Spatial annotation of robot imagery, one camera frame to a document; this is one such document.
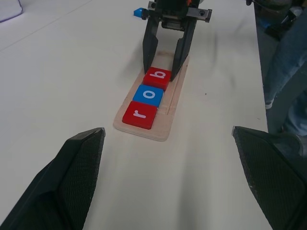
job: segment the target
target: wooden tray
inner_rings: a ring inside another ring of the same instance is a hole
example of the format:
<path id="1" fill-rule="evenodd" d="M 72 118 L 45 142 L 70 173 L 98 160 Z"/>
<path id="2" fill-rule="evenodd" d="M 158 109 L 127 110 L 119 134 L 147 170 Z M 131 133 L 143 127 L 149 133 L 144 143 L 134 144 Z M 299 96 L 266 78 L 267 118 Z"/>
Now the wooden tray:
<path id="1" fill-rule="evenodd" d="M 174 54 L 159 51 L 154 58 L 152 67 L 171 70 L 173 58 Z M 184 77 L 187 72 L 188 63 L 189 57 L 187 57 L 186 61 L 183 63 L 176 78 L 168 84 L 154 119 L 153 126 L 150 130 L 131 126 L 122 122 L 122 118 L 130 102 L 132 101 L 136 90 L 138 89 L 139 85 L 142 84 L 143 78 L 145 76 L 144 70 L 140 72 L 122 106 L 119 108 L 119 111 L 115 116 L 113 126 L 118 130 L 141 137 L 157 141 L 166 141 L 171 131 L 171 126 L 181 93 Z"/>

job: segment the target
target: sneaker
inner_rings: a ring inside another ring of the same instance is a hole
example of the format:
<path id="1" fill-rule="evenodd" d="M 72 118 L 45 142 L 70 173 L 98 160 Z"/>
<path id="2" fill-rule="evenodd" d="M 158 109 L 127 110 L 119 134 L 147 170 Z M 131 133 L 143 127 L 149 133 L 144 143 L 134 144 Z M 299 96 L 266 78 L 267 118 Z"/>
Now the sneaker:
<path id="1" fill-rule="evenodd" d="M 265 109 L 268 110 L 268 109 L 271 109 L 272 106 L 273 106 L 273 102 L 274 102 L 274 99 L 270 102 L 266 102 L 265 103 Z"/>

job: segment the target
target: white tabletop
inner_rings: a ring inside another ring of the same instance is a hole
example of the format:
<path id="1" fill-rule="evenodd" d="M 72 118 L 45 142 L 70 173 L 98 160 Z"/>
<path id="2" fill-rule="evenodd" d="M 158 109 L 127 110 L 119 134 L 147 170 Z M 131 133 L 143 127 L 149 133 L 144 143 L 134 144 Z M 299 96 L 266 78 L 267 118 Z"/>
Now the white tabletop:
<path id="1" fill-rule="evenodd" d="M 170 136 L 115 130 L 142 69 L 145 0 L 23 0 L 0 24 L 0 223 L 66 139 L 106 128 L 85 230 L 270 230 L 232 127 L 266 130 L 253 7 L 206 0 Z M 180 32 L 159 28 L 159 50 Z"/>

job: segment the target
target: person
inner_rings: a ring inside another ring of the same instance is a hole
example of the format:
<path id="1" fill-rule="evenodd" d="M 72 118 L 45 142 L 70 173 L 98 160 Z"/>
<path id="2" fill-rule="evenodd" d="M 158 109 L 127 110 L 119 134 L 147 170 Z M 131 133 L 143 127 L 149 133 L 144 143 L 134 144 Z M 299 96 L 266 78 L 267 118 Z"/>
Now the person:
<path id="1" fill-rule="evenodd" d="M 276 95 L 306 60 L 307 8 L 276 48 L 263 85 L 266 109 L 271 109 Z M 292 102 L 283 129 L 286 132 L 307 136 L 307 90 Z"/>

